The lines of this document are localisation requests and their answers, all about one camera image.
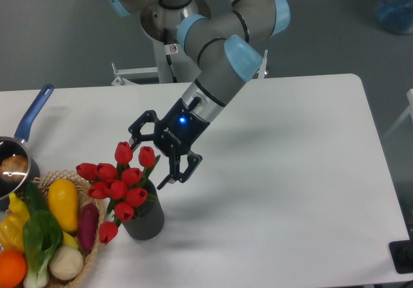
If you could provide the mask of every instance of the tulip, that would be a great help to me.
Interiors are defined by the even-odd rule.
[[[126,202],[133,207],[139,207],[145,202],[148,196],[148,191],[144,188],[134,188],[126,193]]]
[[[118,164],[128,164],[132,161],[134,153],[130,149],[130,145],[127,141],[121,141],[117,144],[115,150],[115,160]]]
[[[99,227],[99,241],[102,244],[107,244],[112,241],[117,235],[117,225],[112,221],[105,221]]]
[[[152,147],[141,147],[138,155],[138,160],[143,167],[151,167],[152,165],[154,165],[156,158]]]
[[[109,163],[99,163],[97,165],[97,175],[103,181],[117,178],[117,169]]]
[[[115,215],[122,221],[130,220],[135,214],[135,210],[128,202],[120,202],[115,206]]]
[[[126,169],[122,173],[122,181],[126,186],[136,185],[142,178],[142,171],[137,167],[132,167],[131,169]]]
[[[128,188],[121,180],[108,180],[104,190],[112,199],[120,200],[126,195]]]
[[[77,174],[88,181],[97,179],[97,165],[93,163],[82,163],[76,167]]]
[[[103,181],[94,183],[88,189],[88,196],[90,196],[93,199],[99,199],[99,200],[106,199],[108,195],[105,192],[105,188],[106,188],[106,183],[104,183]]]

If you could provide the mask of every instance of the saucepan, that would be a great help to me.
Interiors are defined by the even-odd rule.
[[[25,143],[40,110],[54,87],[45,85],[21,119],[14,137],[0,136],[0,211],[8,208],[8,195],[21,190],[25,183],[40,176],[39,166],[30,156]]]

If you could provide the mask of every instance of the orange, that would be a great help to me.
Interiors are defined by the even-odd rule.
[[[27,272],[27,264],[20,251],[0,252],[0,288],[13,288]]]

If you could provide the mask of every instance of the yellow bell pepper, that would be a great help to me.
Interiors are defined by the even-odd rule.
[[[19,216],[26,222],[30,218],[26,204],[22,200],[17,199],[14,192],[10,193],[8,198],[10,199],[9,209],[12,211],[13,215]]]
[[[0,244],[5,250],[25,251],[23,226],[25,222],[17,215],[6,216],[0,222]]]
[[[48,205],[63,231],[77,231],[79,197],[75,185],[70,180],[61,178],[50,185]]]

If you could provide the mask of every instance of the blue object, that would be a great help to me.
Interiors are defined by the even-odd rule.
[[[290,13],[290,7],[287,3],[286,0],[274,0],[276,2],[276,8],[277,8],[277,20],[276,20],[276,25],[274,27],[274,31],[270,35],[276,35],[277,33],[280,33],[281,31],[284,31],[288,24],[290,23],[291,20],[291,13]]]
[[[40,110],[45,105],[46,101],[50,97],[54,90],[53,85],[47,84],[41,90],[40,93],[36,96],[33,103],[30,105],[28,110],[26,111],[23,118],[21,118],[19,125],[14,134],[14,138],[18,139],[19,141],[25,140],[28,141],[28,137],[30,135],[30,129],[32,128],[32,124]]]
[[[182,20],[181,24],[179,25],[176,38],[178,40],[178,43],[182,46],[184,51],[185,51],[186,35],[188,34],[191,26],[200,19],[206,19],[206,17],[204,17],[203,15],[190,15],[186,17],[184,20]]]
[[[233,35],[225,41],[224,51],[232,68],[245,82],[251,80],[263,63],[259,53],[238,35]]]
[[[120,17],[126,17],[130,15],[128,11],[122,6],[122,4],[118,0],[109,0],[110,4],[112,4],[113,9]]]
[[[379,0],[376,17],[387,30],[413,33],[413,0]]]

